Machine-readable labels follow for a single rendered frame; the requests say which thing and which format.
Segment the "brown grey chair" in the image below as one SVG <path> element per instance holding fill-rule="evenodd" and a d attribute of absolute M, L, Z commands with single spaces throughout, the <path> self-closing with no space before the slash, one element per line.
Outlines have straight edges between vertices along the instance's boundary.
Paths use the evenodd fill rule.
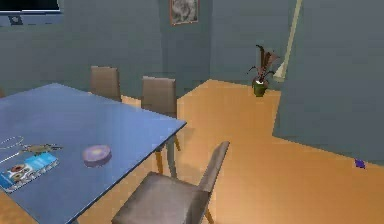
<path fill-rule="evenodd" d="M 111 224 L 215 224 L 209 203 L 229 145 L 215 148 L 198 185 L 149 172 Z"/>
<path fill-rule="evenodd" d="M 170 78 L 157 78 L 144 76 L 142 78 L 141 107 L 172 118 L 177 117 L 176 80 Z M 167 149 L 167 161 L 170 174 L 177 177 L 175 163 L 175 148 L 181 150 L 176 135 L 171 137 L 165 144 Z"/>
<path fill-rule="evenodd" d="M 121 102 L 119 71 L 114 67 L 91 67 L 90 92 Z"/>

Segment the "potted brown house plant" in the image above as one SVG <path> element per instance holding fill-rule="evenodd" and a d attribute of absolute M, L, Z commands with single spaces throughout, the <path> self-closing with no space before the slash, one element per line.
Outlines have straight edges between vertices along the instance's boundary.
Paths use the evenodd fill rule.
<path fill-rule="evenodd" d="M 275 74 L 270 67 L 279 59 L 279 56 L 274 51 L 266 51 L 261 45 L 257 45 L 257 48 L 260 53 L 260 63 L 258 66 L 253 65 L 249 71 L 257 70 L 257 75 L 252 79 L 252 88 L 256 97 L 263 97 L 268 88 L 267 76 Z"/>

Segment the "blue printed box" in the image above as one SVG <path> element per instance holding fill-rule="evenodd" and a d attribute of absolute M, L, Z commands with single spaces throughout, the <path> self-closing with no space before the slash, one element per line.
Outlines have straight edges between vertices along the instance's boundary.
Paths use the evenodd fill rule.
<path fill-rule="evenodd" d="M 0 172 L 0 188 L 7 193 L 12 193 L 58 164 L 58 158 L 50 153 L 31 156 L 25 159 L 23 163 Z"/>

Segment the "brown keyring cluster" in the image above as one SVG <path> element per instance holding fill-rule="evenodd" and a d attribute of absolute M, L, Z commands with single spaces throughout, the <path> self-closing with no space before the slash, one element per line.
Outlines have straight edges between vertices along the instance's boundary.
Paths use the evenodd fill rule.
<path fill-rule="evenodd" d="M 24 147 L 25 152 L 31 152 L 34 155 L 40 155 L 42 153 L 51 152 L 62 149 L 62 146 L 56 144 L 40 144 L 40 145 L 26 145 Z"/>

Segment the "purple round bowl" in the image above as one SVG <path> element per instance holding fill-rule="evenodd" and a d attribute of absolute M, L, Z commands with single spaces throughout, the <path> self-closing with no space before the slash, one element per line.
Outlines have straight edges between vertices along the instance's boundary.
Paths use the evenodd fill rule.
<path fill-rule="evenodd" d="M 93 145 L 82 153 L 82 159 L 87 167 L 99 167 L 106 164 L 112 158 L 112 152 L 107 145 Z"/>

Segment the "dark window with sill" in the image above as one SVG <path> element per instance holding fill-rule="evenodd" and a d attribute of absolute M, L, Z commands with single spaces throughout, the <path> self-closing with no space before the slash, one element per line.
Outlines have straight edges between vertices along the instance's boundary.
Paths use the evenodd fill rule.
<path fill-rule="evenodd" d="M 0 0 L 0 27 L 57 24 L 62 21 L 59 0 Z"/>

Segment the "blue dining table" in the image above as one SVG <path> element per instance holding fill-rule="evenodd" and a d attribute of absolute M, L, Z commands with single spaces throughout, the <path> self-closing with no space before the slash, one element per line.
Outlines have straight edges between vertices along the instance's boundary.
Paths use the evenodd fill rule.
<path fill-rule="evenodd" d="M 70 224 L 186 125 L 177 120 L 53 83 L 0 98 L 0 142 L 56 144 L 59 164 L 9 197 L 39 224 Z M 87 167 L 83 151 L 107 145 L 112 158 Z M 0 164 L 4 171 L 28 157 Z"/>

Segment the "framed wall picture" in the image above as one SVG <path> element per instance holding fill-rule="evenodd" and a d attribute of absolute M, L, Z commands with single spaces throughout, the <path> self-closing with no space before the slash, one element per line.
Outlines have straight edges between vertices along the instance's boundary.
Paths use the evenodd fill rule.
<path fill-rule="evenodd" d="M 173 26 L 198 22 L 199 0 L 169 0 L 169 6 Z"/>

